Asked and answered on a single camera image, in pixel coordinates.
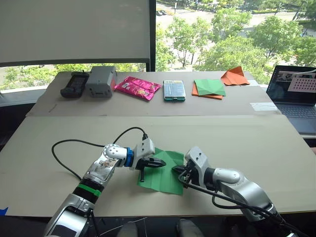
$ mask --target laptop keyboard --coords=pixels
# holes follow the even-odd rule
[[[278,109],[290,118],[316,119],[315,106],[277,105]]]

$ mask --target black device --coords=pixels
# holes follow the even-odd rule
[[[85,72],[72,72],[68,84],[60,90],[60,94],[65,98],[79,98],[82,96],[89,74]]]
[[[316,68],[277,65],[267,94],[300,133],[316,133]]]

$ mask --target laptop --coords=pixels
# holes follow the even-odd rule
[[[316,134],[316,68],[276,66],[267,94],[299,133]]]

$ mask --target white tabletop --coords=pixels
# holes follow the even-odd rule
[[[249,72],[250,86],[226,86],[223,100],[192,96],[194,79],[220,79],[224,72],[149,72],[118,73],[118,82],[126,76],[162,84],[163,80],[183,80],[186,101],[170,103],[163,100],[159,89],[150,102],[115,92],[112,98],[92,98],[85,91],[79,99],[66,99],[60,89],[68,83],[71,73],[59,73],[27,116],[208,116],[280,114],[279,110],[255,111],[250,103],[272,102]]]
[[[316,156],[283,115],[186,117],[27,117],[0,153],[0,209],[7,215],[52,216],[78,180],[61,167],[51,146],[63,139],[99,144],[141,126],[155,146],[186,153],[199,146],[212,167],[235,168],[258,183],[279,212],[316,210]],[[139,131],[119,140],[134,148]],[[101,149],[61,144],[56,154],[79,175]],[[236,214],[211,204],[210,196],[184,190],[182,196],[136,185],[139,171],[117,168],[96,203],[97,216]]]

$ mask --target green band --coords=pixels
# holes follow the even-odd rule
[[[84,189],[84,190],[87,190],[88,192],[92,193],[93,195],[99,197],[101,195],[101,192],[99,190],[95,190],[93,188],[90,188],[89,186],[87,185],[84,185],[84,184],[78,184],[79,188],[81,189]]]

